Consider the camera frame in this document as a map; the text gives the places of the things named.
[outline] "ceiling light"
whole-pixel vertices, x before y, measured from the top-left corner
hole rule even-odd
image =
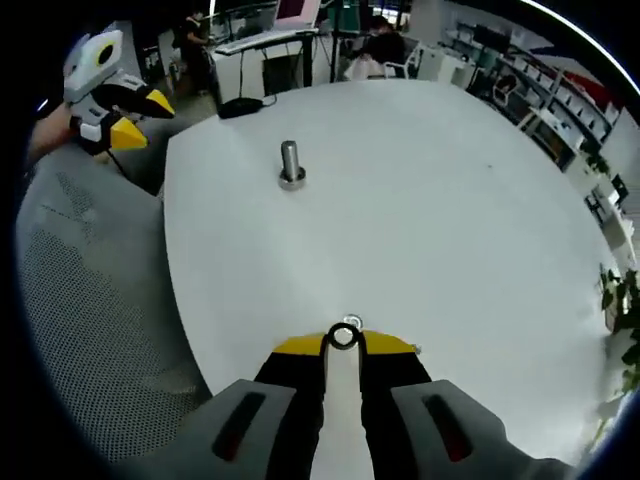
[[[596,42],[584,30],[582,30],[577,25],[574,25],[573,23],[571,23],[566,18],[560,16],[559,14],[557,14],[556,12],[551,10],[550,8],[545,7],[544,5],[540,5],[539,3],[534,2],[533,0],[520,0],[520,1],[523,2],[523,3],[526,3],[527,5],[531,5],[532,7],[537,8],[538,10],[540,10],[541,12],[544,12],[547,15],[555,18],[559,22],[562,22],[564,25],[569,27],[571,30],[576,32],[578,35],[580,35],[582,38],[584,38],[587,42],[589,42],[591,45],[593,45],[602,55],[604,55],[607,58],[607,60],[609,60],[618,69],[618,71],[624,76],[624,78],[627,79],[627,81],[631,84],[631,86],[636,91],[636,93],[640,96],[640,88],[638,88],[638,85],[633,81],[633,79],[631,78],[631,75],[629,75],[627,73],[627,71],[624,68],[622,68],[622,65],[620,65],[620,63],[613,57],[613,55],[611,55],[609,52],[607,52],[602,45],[600,45],[598,42]]]

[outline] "keyboard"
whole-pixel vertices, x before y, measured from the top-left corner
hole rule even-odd
[[[235,42],[225,43],[216,48],[216,53],[223,55],[234,55],[249,48],[259,47],[264,43],[273,42],[274,40],[284,40],[294,38],[298,35],[307,33],[317,33],[317,28],[305,28],[301,30],[269,30],[268,32],[258,33],[250,37],[236,40]]]

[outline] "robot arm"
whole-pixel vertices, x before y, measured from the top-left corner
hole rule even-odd
[[[119,68],[122,32],[83,38],[64,67],[64,100],[82,146],[91,154],[110,148],[142,148],[148,143],[125,113],[173,118],[166,97]]]
[[[352,341],[341,344],[338,330]],[[360,350],[362,424],[377,480],[559,480],[571,468],[536,460],[502,421],[451,382],[432,382],[415,347],[346,323],[278,346],[255,381],[238,380],[187,419],[175,441],[119,467],[136,479],[307,479],[323,423],[329,345]]]

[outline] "chair backrest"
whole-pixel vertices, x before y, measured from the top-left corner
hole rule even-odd
[[[172,440],[209,394],[173,296],[162,202],[70,146],[41,160],[15,235],[34,346],[89,443],[116,462]]]
[[[424,56],[424,45],[414,38],[402,37],[404,40],[405,66],[409,73],[409,78],[417,78],[422,57]]]

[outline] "white round table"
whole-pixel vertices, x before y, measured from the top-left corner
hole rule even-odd
[[[277,182],[288,139],[307,171],[293,193]],[[482,102],[405,80],[281,94],[174,137],[165,188],[173,287],[213,394],[355,313],[419,344],[432,378],[525,452],[576,460],[604,365],[599,264],[614,260],[567,178]]]

